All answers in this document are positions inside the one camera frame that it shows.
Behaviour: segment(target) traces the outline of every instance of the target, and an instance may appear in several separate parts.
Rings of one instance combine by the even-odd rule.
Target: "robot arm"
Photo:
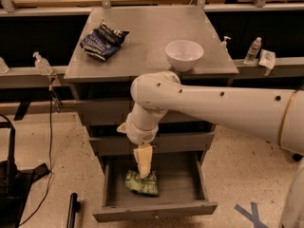
[[[131,94],[135,105],[119,131],[139,146],[134,154],[142,178],[150,172],[152,160],[152,148],[146,147],[168,110],[239,130],[304,155],[303,90],[181,85],[173,72],[160,72],[138,77]],[[280,227],[304,227],[303,170],[304,161],[291,185]]]

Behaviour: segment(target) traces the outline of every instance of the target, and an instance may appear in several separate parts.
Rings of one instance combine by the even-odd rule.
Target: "black cable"
[[[0,116],[3,117],[5,120],[7,120],[7,122],[8,122],[9,124],[11,124],[11,121],[10,121],[10,119],[9,119],[7,116],[5,116],[5,115],[3,115],[3,114],[0,114]]]
[[[52,165],[51,165],[51,148],[52,148],[52,141],[53,141],[53,129],[52,129],[52,121],[51,121],[51,111],[52,111],[52,100],[50,99],[50,104],[49,104],[49,151],[48,151],[48,157],[49,157],[49,179],[48,179],[48,182],[47,182],[47,191],[45,193],[45,196],[40,201],[40,203],[39,203],[38,207],[36,208],[36,210],[25,221],[23,221],[21,224],[19,224],[19,226],[24,225],[27,221],[29,221],[30,218],[32,218],[37,213],[37,211],[40,209],[41,205],[43,204],[43,202],[45,201],[45,199],[47,198],[47,195],[48,195],[50,180],[51,180],[51,177],[53,176]]]

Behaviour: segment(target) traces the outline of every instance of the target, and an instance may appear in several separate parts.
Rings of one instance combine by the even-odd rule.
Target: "floor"
[[[92,213],[101,206],[105,178],[89,145],[86,130],[74,109],[63,107],[62,112],[53,112],[51,119],[53,176],[49,192],[38,212],[21,226],[23,228],[67,227],[69,198],[74,192],[81,203],[75,219],[76,228],[249,228],[254,224],[243,214],[245,211],[253,214],[252,205],[257,205],[260,222],[266,227],[277,227],[298,167],[291,154],[275,144],[217,126],[202,166],[209,200],[218,203],[213,215],[98,223]],[[30,107],[24,119],[13,124],[18,169],[32,169],[43,162],[49,165],[49,107],[46,105],[39,111]],[[0,157],[3,160],[8,130],[0,130]],[[22,221],[37,208],[46,192],[48,178],[32,185]]]

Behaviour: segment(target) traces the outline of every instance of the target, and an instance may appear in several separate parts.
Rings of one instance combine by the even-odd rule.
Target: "object in drawer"
[[[111,46],[94,30],[81,41],[80,47],[88,55],[102,61],[106,61],[121,48]]]
[[[138,172],[129,170],[126,174],[125,186],[139,194],[151,196],[157,196],[159,194],[156,171],[152,171],[145,179],[141,179]]]
[[[104,21],[102,21],[99,27],[95,28],[94,31],[114,47],[119,47],[124,42],[125,36],[129,34],[129,31],[110,28]]]

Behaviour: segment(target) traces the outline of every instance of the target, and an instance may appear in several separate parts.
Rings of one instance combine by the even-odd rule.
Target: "black pole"
[[[72,193],[69,199],[66,228],[74,228],[76,212],[78,212],[79,209],[80,209],[80,202],[77,201],[77,194]]]

